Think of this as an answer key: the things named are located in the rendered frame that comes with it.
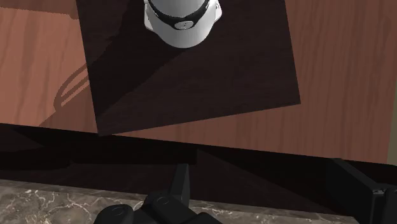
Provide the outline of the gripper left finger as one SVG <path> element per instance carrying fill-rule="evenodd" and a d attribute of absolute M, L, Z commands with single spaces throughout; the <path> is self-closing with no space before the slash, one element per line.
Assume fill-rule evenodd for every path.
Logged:
<path fill-rule="evenodd" d="M 206 212 L 192 211 L 189 201 L 189 165 L 179 164 L 168 190 L 148 194 L 137 210 L 127 204 L 108 206 L 94 224 L 222 224 Z"/>

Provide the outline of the dark robot stand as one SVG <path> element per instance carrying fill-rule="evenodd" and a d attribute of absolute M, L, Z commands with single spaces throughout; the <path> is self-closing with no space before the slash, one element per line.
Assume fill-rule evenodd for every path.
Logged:
<path fill-rule="evenodd" d="M 285 0 L 219 0 L 188 49 L 145 28 L 143 0 L 76 4 L 101 135 L 300 103 Z"/>

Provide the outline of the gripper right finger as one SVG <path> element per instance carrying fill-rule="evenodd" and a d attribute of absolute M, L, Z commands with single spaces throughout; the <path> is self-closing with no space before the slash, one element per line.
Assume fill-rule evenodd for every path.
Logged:
<path fill-rule="evenodd" d="M 397 186 L 377 183 L 341 158 L 328 162 L 328 193 L 359 224 L 397 224 Z"/>

